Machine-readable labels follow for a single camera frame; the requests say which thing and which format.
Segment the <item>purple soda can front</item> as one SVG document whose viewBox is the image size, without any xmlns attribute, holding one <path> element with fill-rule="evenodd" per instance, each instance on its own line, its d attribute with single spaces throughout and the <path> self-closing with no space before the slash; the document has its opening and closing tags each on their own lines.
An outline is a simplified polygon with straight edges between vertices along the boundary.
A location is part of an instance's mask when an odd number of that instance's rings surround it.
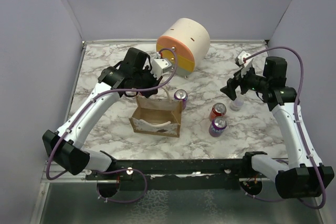
<svg viewBox="0 0 336 224">
<path fill-rule="evenodd" d="M 214 118 L 209 127 L 209 134 L 213 137 L 219 137 L 227 128 L 227 122 L 223 116 Z"/>
</svg>

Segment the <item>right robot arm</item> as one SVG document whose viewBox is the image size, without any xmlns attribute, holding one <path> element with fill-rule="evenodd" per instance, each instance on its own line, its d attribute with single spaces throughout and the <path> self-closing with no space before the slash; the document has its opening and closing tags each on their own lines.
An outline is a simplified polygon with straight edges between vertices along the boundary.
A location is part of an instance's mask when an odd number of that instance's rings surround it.
<svg viewBox="0 0 336 224">
<path fill-rule="evenodd" d="M 301 116 L 301 107 L 295 104 L 297 92 L 286 86 L 287 62 L 281 57 L 267 57 L 262 76 L 255 73 L 253 60 L 244 53 L 236 57 L 240 69 L 221 88 L 231 100 L 236 100 L 236 88 L 241 93 L 261 93 L 262 100 L 276 119 L 285 141 L 288 164 L 279 163 L 264 152 L 247 152 L 241 171 L 246 177 L 261 173 L 271 179 L 283 199 L 319 197 L 334 178 L 330 166 L 324 166 L 315 152 Z"/>
</svg>

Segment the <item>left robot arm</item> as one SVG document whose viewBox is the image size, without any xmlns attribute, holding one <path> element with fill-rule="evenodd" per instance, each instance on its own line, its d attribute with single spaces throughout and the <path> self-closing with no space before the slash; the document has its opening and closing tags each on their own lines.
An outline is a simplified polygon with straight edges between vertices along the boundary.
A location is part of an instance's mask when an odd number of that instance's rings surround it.
<svg viewBox="0 0 336 224">
<path fill-rule="evenodd" d="M 102 70 L 79 109 L 57 130 L 43 134 L 49 157 L 47 165 L 56 162 L 72 175 L 85 169 L 97 170 L 102 178 L 112 178 L 116 172 L 112 158 L 103 152 L 84 149 L 89 133 L 105 112 L 129 92 L 146 98 L 157 94 L 163 74 L 170 68 L 171 64 L 163 58 L 151 59 L 146 52 L 129 48 L 123 60 Z"/>
</svg>

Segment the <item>red soda can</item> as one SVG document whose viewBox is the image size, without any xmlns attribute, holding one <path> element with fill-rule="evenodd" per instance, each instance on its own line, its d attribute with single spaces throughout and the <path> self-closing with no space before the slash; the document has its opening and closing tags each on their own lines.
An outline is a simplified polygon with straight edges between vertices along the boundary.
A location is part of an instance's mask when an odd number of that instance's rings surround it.
<svg viewBox="0 0 336 224">
<path fill-rule="evenodd" d="M 209 120 L 212 121 L 213 119 L 215 119 L 218 116 L 224 116 L 226 114 L 226 106 L 223 103 L 215 103 L 212 106 L 212 109 L 210 111 L 209 114 Z"/>
</svg>

